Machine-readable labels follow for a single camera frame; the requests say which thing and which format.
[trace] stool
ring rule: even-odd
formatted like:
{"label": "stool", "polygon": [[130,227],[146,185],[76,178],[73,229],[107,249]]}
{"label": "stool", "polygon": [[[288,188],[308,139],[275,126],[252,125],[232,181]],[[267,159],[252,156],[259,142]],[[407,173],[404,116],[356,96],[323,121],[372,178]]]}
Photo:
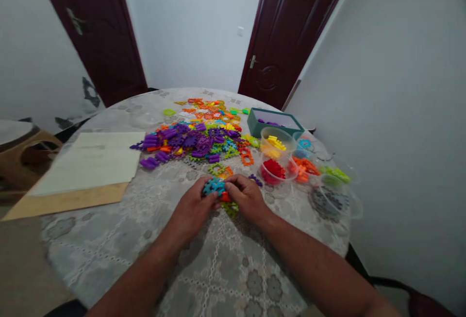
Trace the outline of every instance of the stool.
{"label": "stool", "polygon": [[[58,148],[51,150],[44,142],[51,142]],[[41,144],[44,151],[37,150],[37,153],[34,153],[27,150],[28,147],[37,144]],[[23,154],[30,161],[38,161],[44,159],[45,152],[45,159],[48,160],[48,156],[58,153],[62,145],[62,142],[55,136],[31,123],[0,119],[0,176],[19,189],[0,191],[0,198],[22,196],[40,179],[40,173],[23,165]]]}

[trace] hand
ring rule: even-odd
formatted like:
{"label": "hand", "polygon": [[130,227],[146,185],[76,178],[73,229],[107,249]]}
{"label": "hand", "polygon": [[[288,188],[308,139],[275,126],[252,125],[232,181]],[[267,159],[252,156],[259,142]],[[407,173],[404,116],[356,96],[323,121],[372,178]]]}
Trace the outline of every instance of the hand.
{"label": "hand", "polygon": [[209,211],[220,207],[220,203],[216,202],[217,192],[202,198],[204,185],[210,179],[208,176],[201,177],[186,191],[164,229],[167,234],[175,236],[174,239],[182,246],[199,233]]}
{"label": "hand", "polygon": [[233,175],[225,179],[225,189],[230,198],[238,203],[239,211],[256,226],[266,221],[273,212],[264,203],[261,190],[255,181],[243,175]]}

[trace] doorway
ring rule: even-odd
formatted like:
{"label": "doorway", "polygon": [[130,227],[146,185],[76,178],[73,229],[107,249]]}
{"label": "doorway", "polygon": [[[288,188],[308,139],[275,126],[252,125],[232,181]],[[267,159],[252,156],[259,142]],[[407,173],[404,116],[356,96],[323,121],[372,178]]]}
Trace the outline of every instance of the doorway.
{"label": "doorway", "polygon": [[259,0],[238,93],[282,109],[338,0]]}
{"label": "doorway", "polygon": [[50,0],[109,107],[147,92],[125,0]]}

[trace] teal box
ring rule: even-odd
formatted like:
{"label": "teal box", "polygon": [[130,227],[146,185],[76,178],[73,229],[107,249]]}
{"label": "teal box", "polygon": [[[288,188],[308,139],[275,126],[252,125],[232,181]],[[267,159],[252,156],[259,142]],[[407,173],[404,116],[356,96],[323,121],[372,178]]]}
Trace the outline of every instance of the teal box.
{"label": "teal box", "polygon": [[[283,126],[266,124],[267,122],[273,122]],[[281,129],[291,136],[293,136],[293,134],[296,132],[304,132],[304,128],[292,115],[282,112],[263,110],[260,108],[251,109],[248,117],[248,126],[251,135],[257,137],[258,139],[261,138],[261,130],[270,126]]]}

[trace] wooden door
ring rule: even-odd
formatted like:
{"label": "wooden door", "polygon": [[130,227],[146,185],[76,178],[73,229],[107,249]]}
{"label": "wooden door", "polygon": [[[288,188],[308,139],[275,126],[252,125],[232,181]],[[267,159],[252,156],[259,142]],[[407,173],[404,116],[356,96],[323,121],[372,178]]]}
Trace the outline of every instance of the wooden door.
{"label": "wooden door", "polygon": [[337,0],[260,0],[238,93],[281,109]]}
{"label": "wooden door", "polygon": [[147,92],[125,0],[50,0],[105,106]]}

